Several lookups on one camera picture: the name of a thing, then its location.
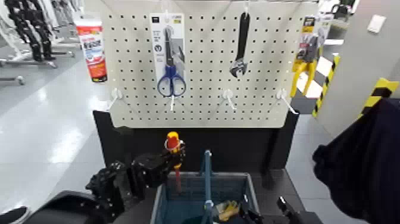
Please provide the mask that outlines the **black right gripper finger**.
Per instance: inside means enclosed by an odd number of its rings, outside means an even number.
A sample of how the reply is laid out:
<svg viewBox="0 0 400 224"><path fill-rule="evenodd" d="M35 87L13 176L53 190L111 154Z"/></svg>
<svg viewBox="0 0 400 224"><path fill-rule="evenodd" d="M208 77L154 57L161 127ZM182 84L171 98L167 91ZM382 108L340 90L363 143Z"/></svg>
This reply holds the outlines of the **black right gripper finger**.
<svg viewBox="0 0 400 224"><path fill-rule="evenodd" d="M249 200L246 194L240 202L240 217L246 224L263 224L263 217L249 206Z"/></svg>
<svg viewBox="0 0 400 224"><path fill-rule="evenodd" d="M300 213L296 211L283 196L277 200L277 206L282 211L283 215L289 219L290 224L301 224Z"/></svg>

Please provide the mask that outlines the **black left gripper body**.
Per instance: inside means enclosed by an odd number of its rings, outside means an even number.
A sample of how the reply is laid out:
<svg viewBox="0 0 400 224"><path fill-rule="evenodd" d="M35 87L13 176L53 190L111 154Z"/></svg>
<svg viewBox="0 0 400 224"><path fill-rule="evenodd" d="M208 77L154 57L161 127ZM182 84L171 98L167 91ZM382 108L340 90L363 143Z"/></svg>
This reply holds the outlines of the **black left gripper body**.
<svg viewBox="0 0 400 224"><path fill-rule="evenodd" d="M133 195L145 199L147 188L156 188L167 179L170 170L161 169L161 154L144 153L136 157L130 165Z"/></svg>

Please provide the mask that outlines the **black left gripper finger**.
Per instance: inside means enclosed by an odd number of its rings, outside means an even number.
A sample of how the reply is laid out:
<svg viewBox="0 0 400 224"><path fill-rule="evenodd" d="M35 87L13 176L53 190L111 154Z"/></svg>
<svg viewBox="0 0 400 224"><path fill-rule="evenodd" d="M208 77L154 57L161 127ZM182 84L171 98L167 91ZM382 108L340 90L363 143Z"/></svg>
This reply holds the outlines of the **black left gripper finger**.
<svg viewBox="0 0 400 224"><path fill-rule="evenodd" d="M161 153L161 169L162 170L175 170L175 155L173 150L163 149Z"/></svg>
<svg viewBox="0 0 400 224"><path fill-rule="evenodd" d="M175 167L181 167L182 166L183 160L184 160L184 158L186 156L185 147L186 147L185 142L184 141L179 141L177 147L174 149L174 153L177 155L177 162L174 165Z"/></svg>

